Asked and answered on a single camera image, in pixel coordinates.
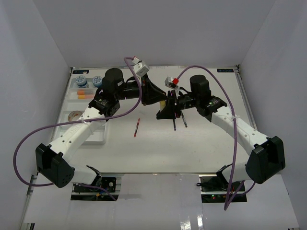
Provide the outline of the blue cleaning gel jar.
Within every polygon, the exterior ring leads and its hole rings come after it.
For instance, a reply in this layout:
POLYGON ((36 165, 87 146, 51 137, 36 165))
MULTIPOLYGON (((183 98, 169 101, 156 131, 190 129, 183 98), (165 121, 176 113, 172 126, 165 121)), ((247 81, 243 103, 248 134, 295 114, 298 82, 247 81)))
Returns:
POLYGON ((101 76, 94 76, 92 78, 92 83, 95 87, 99 88, 102 86, 102 77, 101 76))
POLYGON ((78 88, 88 88, 89 84, 87 78, 84 75, 79 75, 76 77, 75 82, 78 88))

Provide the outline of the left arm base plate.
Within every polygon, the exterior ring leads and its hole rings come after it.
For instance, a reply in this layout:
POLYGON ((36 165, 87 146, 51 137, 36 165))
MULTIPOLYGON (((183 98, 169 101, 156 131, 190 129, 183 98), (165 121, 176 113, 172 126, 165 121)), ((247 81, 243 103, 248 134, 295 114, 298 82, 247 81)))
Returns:
POLYGON ((101 177, 92 185, 74 184, 71 200, 74 201, 116 201, 119 196, 120 183, 116 177, 101 177))

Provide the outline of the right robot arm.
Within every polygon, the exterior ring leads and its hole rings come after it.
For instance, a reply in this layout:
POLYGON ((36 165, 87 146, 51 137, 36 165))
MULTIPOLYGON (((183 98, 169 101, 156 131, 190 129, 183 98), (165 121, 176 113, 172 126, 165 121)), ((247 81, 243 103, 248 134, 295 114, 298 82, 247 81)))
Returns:
POLYGON ((201 116, 237 139, 249 158, 235 165, 234 170, 231 165, 225 165, 217 171, 216 184, 220 190, 228 191, 234 182, 243 180, 262 184, 285 168, 283 141, 279 137, 270 138, 234 117, 226 102, 212 95, 205 76, 194 75, 189 81, 191 90, 183 94, 177 79, 166 78, 165 85, 170 90, 156 118, 174 120, 181 117, 182 110, 196 108, 201 116))

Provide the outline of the black gel pen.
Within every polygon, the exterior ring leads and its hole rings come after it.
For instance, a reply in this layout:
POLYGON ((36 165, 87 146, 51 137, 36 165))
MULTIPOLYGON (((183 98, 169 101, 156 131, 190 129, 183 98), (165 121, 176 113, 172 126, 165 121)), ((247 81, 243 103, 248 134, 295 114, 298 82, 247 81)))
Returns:
POLYGON ((183 112, 182 112, 182 111, 181 111, 181 117, 182 117, 182 120, 183 120, 183 123, 184 123, 185 128, 187 128, 187 127, 188 127, 188 125, 187 125, 187 122, 186 122, 185 116, 184 116, 184 114, 183 114, 183 112))

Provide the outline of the red gel pen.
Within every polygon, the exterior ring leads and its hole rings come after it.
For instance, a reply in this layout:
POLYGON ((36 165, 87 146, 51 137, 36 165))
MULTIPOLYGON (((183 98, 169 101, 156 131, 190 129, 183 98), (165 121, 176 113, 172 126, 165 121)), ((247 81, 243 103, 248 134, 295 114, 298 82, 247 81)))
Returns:
POLYGON ((137 121, 137 124, 136 124, 136 127, 135 127, 135 131, 134 131, 134 137, 137 136, 137 131, 138 131, 138 127, 139 127, 139 124, 140 124, 140 118, 138 118, 138 121, 137 121))

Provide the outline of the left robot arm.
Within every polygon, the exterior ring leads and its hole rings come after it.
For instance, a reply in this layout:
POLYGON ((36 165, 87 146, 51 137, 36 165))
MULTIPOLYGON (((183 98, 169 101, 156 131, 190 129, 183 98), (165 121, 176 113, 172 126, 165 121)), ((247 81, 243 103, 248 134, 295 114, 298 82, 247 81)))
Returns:
POLYGON ((89 166, 72 165, 70 161, 78 148, 111 118, 116 117, 120 101, 136 98, 138 103, 151 105, 166 100, 166 93, 154 85, 147 75, 149 67, 138 58, 132 58, 130 68, 135 80, 123 78, 122 70, 111 68, 105 72, 102 85, 81 117, 59 138, 35 150, 36 166, 40 174, 58 188, 69 183, 85 184, 90 191, 101 187, 101 173, 89 166))

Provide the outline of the large clear tape roll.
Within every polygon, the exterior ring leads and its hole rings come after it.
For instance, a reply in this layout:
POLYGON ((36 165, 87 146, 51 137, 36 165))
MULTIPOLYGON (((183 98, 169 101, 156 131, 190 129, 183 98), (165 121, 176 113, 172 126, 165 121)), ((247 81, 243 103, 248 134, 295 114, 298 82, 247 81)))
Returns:
POLYGON ((68 121, 69 122, 77 121, 81 118, 82 115, 83 115, 82 111, 72 111, 68 115, 68 121))

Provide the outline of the pink highlighter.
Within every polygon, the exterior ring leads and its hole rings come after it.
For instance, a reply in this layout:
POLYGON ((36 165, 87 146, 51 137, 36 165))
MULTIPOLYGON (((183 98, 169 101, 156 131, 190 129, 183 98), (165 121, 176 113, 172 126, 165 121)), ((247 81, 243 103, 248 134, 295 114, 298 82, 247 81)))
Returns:
POLYGON ((93 94, 83 94, 83 95, 78 95, 77 98, 80 99, 80 100, 83 100, 83 99, 93 99, 94 95, 93 94))

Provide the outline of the orange capped highlighter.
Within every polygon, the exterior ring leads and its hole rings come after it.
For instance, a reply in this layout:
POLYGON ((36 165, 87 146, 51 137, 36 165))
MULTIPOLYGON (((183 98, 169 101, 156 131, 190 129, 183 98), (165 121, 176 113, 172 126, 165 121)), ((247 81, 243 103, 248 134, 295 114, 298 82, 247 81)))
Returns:
POLYGON ((90 95, 94 94, 95 92, 92 90, 78 90, 77 95, 90 95))

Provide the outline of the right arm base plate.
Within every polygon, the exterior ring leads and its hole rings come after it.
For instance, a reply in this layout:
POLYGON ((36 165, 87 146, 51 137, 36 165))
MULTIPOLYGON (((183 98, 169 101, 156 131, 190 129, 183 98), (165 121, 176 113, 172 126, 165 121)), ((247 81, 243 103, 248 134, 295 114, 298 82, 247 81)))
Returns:
MULTIPOLYGON (((240 186, 241 182, 232 182, 230 189, 230 198, 235 193, 236 189, 240 186)), ((201 190, 202 203, 224 203, 226 201, 226 193, 228 189, 228 183, 223 181, 221 177, 213 174, 199 175, 199 181, 196 186, 201 190)), ((247 202, 247 196, 245 193, 245 186, 242 185, 240 190, 232 200, 234 203, 245 203, 247 202)))

